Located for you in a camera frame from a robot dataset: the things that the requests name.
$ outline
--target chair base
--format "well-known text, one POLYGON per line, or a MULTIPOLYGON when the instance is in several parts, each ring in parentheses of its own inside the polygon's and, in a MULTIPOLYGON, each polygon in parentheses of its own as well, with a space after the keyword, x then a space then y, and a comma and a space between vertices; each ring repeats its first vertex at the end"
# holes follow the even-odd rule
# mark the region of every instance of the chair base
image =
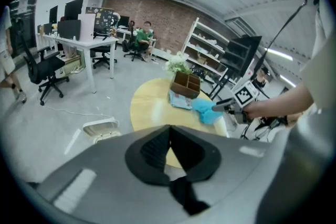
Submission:
POLYGON ((132 62, 134 61, 135 57, 137 57, 138 59, 145 61, 143 59, 143 56, 139 53, 139 52, 130 52, 129 54, 124 54, 124 57, 126 57, 127 55, 132 55, 132 62))
POLYGON ((109 66, 108 68, 110 69, 110 59, 105 56, 104 52, 102 53, 102 57, 93 58, 92 62, 94 63, 93 69, 96 69, 97 65, 100 64, 100 63, 102 63, 102 62, 107 63, 107 65, 109 66))
POLYGON ((41 98, 40 98, 40 105, 44 105, 43 98, 47 94, 47 92, 49 91, 50 87, 53 87, 59 93, 60 98, 64 97, 61 90, 55 85, 57 82, 60 82, 60 81, 63 81, 63 80, 66 80, 67 82, 69 82, 69 77, 63 77, 63 78, 58 79, 58 78, 56 78, 56 76, 52 76, 52 77, 48 76, 48 81, 43 83, 42 85, 38 86, 38 91, 39 92, 42 92, 41 88, 45 87, 45 89, 44 89, 44 91, 41 95, 41 98))

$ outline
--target black strap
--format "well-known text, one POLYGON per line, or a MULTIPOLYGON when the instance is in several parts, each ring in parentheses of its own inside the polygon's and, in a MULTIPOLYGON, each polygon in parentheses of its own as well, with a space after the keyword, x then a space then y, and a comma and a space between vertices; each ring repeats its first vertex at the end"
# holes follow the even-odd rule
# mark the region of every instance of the black strap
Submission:
POLYGON ((210 206, 196 198, 191 182, 186 177, 180 177, 170 182, 170 192, 189 215, 194 215, 208 209, 210 206))

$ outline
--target human hand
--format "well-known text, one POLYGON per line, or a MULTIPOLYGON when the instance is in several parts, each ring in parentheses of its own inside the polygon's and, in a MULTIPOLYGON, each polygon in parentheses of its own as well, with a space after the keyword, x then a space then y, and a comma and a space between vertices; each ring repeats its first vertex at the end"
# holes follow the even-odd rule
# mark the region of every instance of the human hand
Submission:
POLYGON ((12 55, 13 53, 13 48, 11 47, 11 45, 8 46, 8 52, 10 55, 12 55))
POLYGON ((260 101, 251 102, 243 108, 243 111, 246 112, 249 119, 253 120, 254 118, 260 117, 261 104, 262 102, 260 101))

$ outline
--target brick wall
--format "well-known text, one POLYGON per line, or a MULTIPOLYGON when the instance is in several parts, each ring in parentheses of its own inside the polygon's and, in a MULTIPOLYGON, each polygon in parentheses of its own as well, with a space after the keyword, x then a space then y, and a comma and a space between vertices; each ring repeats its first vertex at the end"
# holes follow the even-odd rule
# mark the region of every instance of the brick wall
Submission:
POLYGON ((182 50, 192 23, 197 17, 200 22, 228 39, 237 36, 227 27, 206 14, 171 0, 104 0, 102 7, 113 8, 122 16, 129 16, 136 27, 145 21, 152 23, 156 48, 169 49, 172 53, 182 50))

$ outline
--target man in green shirt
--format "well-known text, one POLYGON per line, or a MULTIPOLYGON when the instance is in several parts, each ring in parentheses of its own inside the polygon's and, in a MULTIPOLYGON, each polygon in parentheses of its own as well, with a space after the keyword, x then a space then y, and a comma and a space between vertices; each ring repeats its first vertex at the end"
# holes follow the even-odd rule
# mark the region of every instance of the man in green shirt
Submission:
POLYGON ((143 60, 148 62, 148 56, 152 51, 152 46, 150 45, 150 39, 153 36, 153 33, 150 31, 151 28, 150 22, 144 22, 143 28, 138 31, 135 40, 135 46, 138 47, 139 51, 146 51, 143 60))

